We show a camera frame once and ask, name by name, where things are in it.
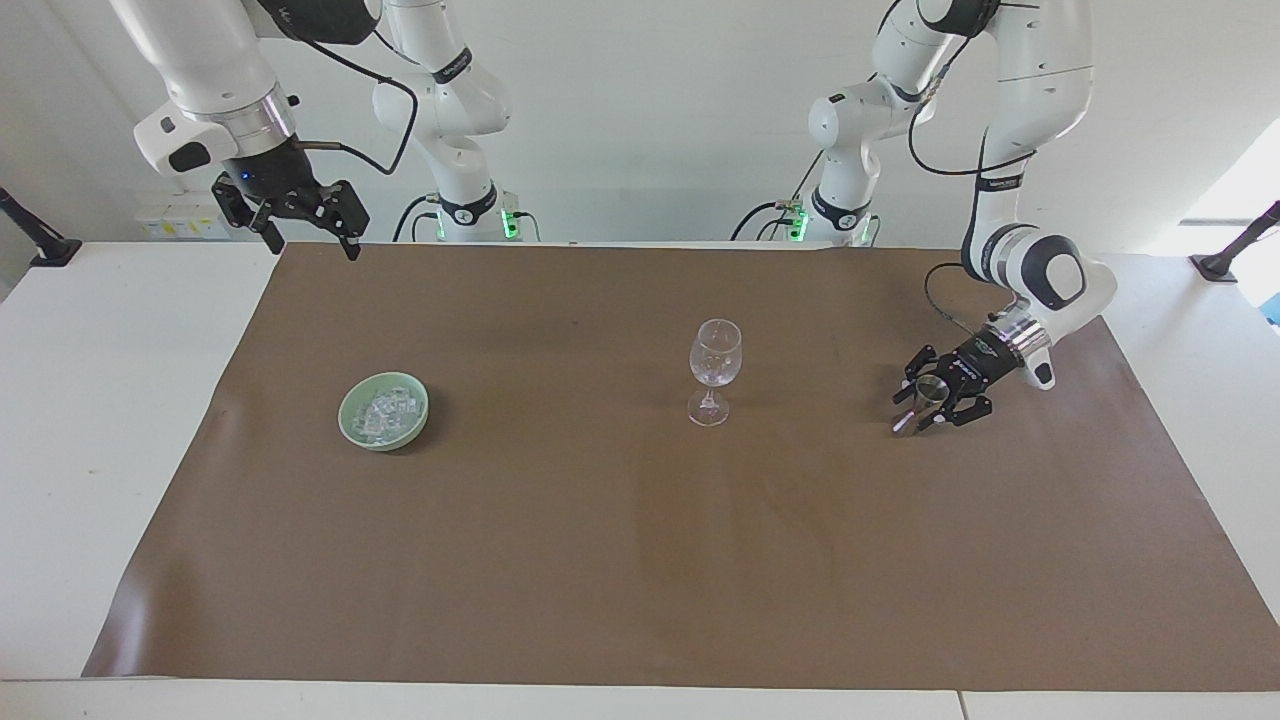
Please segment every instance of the light green bowl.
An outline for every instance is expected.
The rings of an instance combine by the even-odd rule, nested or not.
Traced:
[[[413,423],[413,427],[404,432],[401,437],[380,443],[369,443],[357,439],[357,436],[351,428],[356,424],[356,414],[362,406],[369,405],[374,401],[374,397],[379,392],[394,389],[397,387],[406,387],[419,402],[422,404],[422,416]],[[426,427],[426,414],[430,410],[428,405],[426,387],[422,386],[421,380],[410,375],[407,373],[380,373],[371,378],[365,378],[356,387],[351,388],[347,397],[342,398],[342,405],[338,406],[338,429],[342,430],[342,437],[349,439],[352,443],[364,447],[365,450],[372,450],[374,452],[388,452],[390,450],[398,450],[406,445],[413,442],[413,438],[422,432]]]

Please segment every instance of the brown table mat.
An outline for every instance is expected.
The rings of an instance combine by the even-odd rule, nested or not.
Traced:
[[[1277,691],[1280,629],[1102,320],[892,439],[950,252],[291,245],[86,676]],[[940,275],[980,320],[1007,295]],[[692,425],[699,323],[744,332]],[[346,391],[406,370],[376,455]]]

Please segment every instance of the clear glass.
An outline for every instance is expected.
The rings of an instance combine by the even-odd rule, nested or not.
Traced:
[[[689,369],[707,389],[689,398],[689,419],[710,428],[728,420],[728,401],[716,392],[742,369],[742,331],[728,320],[707,320],[689,351]]]

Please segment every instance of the table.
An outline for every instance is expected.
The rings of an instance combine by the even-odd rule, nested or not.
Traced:
[[[0,400],[5,405],[0,414],[0,547],[5,548],[0,553],[0,577],[5,578],[0,676],[79,674],[124,565],[191,442],[273,260],[253,245],[91,245],[70,268],[33,272],[0,305]],[[1275,475],[1275,429],[1268,415],[1280,389],[1251,379],[1268,378],[1280,366],[1280,340],[1234,288],[1203,284],[1189,264],[1172,269],[1171,264],[1184,260],[1116,256],[1107,261],[1123,288],[1107,313],[1117,341],[1276,612],[1280,528],[1274,518],[1280,511],[1280,484],[1267,480]],[[1157,269],[1164,270],[1160,277]],[[385,706],[393,716],[396,703],[406,711],[468,708],[475,716],[509,715],[516,706],[521,715],[543,716],[541,707],[547,716],[563,716],[586,715],[593,703],[602,702],[631,707],[637,717],[744,716],[749,710],[769,712],[769,707],[786,708],[777,714],[819,717],[823,712],[961,716],[960,698],[948,692],[370,688],[379,687],[6,683],[0,685],[0,710],[20,712],[37,703],[42,714],[44,708],[56,714],[70,703],[102,712],[115,708],[122,716],[138,716],[142,710],[161,716],[164,703],[170,703],[170,711],[184,706],[230,715],[236,707],[262,710],[280,698],[302,698],[298,705],[323,706],[308,710],[308,716],[332,712],[337,717],[342,702],[375,698],[370,702],[381,703],[378,707]],[[216,703],[209,705],[209,697]],[[1029,694],[966,696],[965,702],[969,717],[993,719],[1068,712],[1078,702],[1089,703],[1089,714],[1100,716],[1107,707],[1116,708],[1116,716],[1130,712],[1124,715],[1129,717],[1142,716],[1137,712],[1165,716],[1169,707],[1194,717],[1221,716],[1228,707],[1239,707],[1240,716],[1280,714],[1280,696]]]

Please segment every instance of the black bracket base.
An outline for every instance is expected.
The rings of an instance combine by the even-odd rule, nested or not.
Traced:
[[[1208,264],[1210,261],[1216,259],[1217,255],[1192,255],[1190,258],[1188,258],[1188,260],[1192,261],[1192,265],[1196,265],[1196,269],[1199,270],[1201,277],[1211,283],[1233,284],[1240,282],[1235,279],[1235,275],[1233,275],[1230,272],[1222,275],[1219,274],[1216,270],[1212,270],[1208,266]]]
[[[63,246],[63,251],[59,255],[54,258],[45,258],[44,255],[36,255],[35,258],[31,259],[31,266],[65,268],[67,264],[72,261],[72,258],[74,258],[76,254],[79,252],[79,249],[84,246],[84,243],[79,240],[63,240],[59,241],[59,245]]]

